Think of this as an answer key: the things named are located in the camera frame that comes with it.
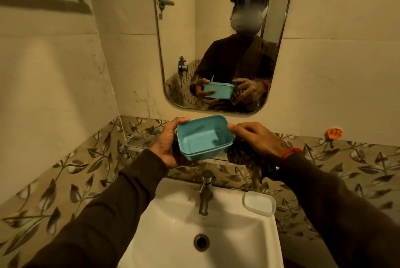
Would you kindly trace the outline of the person's right hand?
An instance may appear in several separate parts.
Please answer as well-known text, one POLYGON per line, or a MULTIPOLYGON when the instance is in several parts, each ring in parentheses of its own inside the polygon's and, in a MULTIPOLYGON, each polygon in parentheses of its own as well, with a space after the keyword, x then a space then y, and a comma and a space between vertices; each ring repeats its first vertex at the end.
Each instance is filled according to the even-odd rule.
POLYGON ((284 153, 289 149, 285 142, 258 122, 228 124, 227 129, 276 165, 281 164, 284 153))

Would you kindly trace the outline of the person's left hand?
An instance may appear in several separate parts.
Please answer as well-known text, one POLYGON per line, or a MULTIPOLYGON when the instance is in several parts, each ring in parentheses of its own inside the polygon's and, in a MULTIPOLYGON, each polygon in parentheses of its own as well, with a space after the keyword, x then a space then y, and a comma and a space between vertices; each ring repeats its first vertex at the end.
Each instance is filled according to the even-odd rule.
POLYGON ((168 131, 168 124, 164 126, 156 142, 151 146, 150 151, 156 154, 166 164, 168 169, 181 166, 195 167, 203 164, 202 160, 191 162, 181 154, 176 141, 175 131, 168 131))

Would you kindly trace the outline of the dark speckled scrubber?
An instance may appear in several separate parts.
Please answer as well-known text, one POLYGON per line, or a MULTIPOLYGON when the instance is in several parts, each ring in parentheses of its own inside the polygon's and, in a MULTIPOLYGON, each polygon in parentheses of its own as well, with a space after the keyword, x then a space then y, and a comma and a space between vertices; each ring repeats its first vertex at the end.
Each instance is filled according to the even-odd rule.
POLYGON ((266 160, 250 144, 242 139, 236 139, 227 150, 229 163, 244 165, 251 176, 252 190, 259 192, 264 175, 263 167, 266 160))

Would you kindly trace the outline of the blue plastic container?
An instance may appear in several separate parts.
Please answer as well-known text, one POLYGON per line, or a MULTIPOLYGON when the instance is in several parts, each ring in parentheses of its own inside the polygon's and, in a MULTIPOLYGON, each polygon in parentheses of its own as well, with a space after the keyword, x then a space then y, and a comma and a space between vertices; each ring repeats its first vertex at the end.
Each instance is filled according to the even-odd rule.
POLYGON ((211 115, 178 125, 176 134, 181 154, 188 161, 197 162, 226 153, 234 141, 234 134, 227 125, 223 115, 211 115))

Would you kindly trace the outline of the person's left forearm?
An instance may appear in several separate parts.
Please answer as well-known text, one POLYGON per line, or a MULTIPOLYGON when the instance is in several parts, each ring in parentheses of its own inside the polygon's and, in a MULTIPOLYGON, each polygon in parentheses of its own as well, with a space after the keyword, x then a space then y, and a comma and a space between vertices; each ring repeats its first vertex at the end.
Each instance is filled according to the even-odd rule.
POLYGON ((143 151, 22 268, 117 268, 167 165, 143 151))

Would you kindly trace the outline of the person's right forearm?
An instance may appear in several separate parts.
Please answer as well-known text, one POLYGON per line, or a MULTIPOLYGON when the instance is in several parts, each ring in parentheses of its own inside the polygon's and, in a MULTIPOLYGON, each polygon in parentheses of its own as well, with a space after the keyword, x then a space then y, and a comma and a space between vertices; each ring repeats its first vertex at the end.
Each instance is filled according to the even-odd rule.
POLYGON ((339 268, 400 268, 400 225, 299 152, 273 156, 339 268))

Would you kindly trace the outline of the red wrist thread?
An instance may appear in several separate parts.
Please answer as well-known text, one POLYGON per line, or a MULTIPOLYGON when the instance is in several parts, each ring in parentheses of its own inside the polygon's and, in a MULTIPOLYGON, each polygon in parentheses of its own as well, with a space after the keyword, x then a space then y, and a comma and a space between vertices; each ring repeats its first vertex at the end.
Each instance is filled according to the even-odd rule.
POLYGON ((287 149, 287 150, 283 153, 281 160, 282 160, 282 161, 286 160, 290 155, 292 155, 292 154, 294 154, 294 153, 299 153, 299 154, 301 154, 301 155, 304 156, 304 152, 303 152, 302 149, 299 149, 299 148, 290 148, 290 149, 287 149))

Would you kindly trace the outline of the chrome faucet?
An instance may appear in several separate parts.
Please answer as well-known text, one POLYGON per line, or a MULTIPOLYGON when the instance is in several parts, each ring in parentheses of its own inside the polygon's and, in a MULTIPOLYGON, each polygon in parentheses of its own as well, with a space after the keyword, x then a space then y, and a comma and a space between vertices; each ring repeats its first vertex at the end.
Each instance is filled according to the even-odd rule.
POLYGON ((202 172, 202 184, 199 189, 200 193, 199 214, 202 216, 208 215, 208 203, 213 198, 212 186, 213 186, 213 173, 210 170, 204 170, 202 172))

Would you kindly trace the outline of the white plastic lid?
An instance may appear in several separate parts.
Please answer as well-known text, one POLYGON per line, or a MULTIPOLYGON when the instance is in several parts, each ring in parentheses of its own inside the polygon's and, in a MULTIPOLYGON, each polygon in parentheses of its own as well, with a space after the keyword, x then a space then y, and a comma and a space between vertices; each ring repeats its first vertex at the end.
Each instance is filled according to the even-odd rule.
POLYGON ((247 191, 242 204, 248 211, 262 216, 274 216, 277 208, 273 197, 255 191, 247 191))

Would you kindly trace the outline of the metal sink drain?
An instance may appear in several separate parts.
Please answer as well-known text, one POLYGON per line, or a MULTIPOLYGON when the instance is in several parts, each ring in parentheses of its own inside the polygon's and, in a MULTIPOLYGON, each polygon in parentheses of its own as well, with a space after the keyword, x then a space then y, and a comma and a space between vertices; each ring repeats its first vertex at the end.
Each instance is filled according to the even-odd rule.
POLYGON ((199 252, 205 252, 210 247, 209 237, 205 234, 198 234, 193 240, 194 247, 199 252))

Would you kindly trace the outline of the white ceramic sink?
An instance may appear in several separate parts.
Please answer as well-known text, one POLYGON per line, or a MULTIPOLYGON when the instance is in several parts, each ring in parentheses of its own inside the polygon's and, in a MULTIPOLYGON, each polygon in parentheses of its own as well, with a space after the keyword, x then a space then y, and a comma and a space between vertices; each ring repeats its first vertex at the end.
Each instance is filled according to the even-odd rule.
POLYGON ((163 179, 117 268, 284 268, 274 216, 245 209, 245 192, 218 187, 202 216, 199 189, 163 179), (194 247, 198 234, 209 237, 205 252, 194 247))

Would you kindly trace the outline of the orange wall hook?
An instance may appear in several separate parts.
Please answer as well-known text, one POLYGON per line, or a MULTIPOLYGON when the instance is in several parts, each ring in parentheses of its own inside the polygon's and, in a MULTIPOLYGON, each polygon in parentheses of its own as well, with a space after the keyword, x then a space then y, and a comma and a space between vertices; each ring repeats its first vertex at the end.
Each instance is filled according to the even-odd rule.
POLYGON ((343 131, 340 128, 327 129, 324 137, 325 141, 329 144, 330 149, 334 149, 333 141, 340 139, 343 136, 343 131))

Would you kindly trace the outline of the wall mirror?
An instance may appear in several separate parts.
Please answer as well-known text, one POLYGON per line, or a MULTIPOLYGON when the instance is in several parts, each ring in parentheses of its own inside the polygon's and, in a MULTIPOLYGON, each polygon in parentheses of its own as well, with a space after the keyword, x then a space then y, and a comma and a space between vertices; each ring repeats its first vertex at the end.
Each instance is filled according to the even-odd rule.
POLYGON ((290 0, 156 0, 164 91, 180 108, 267 102, 290 0))

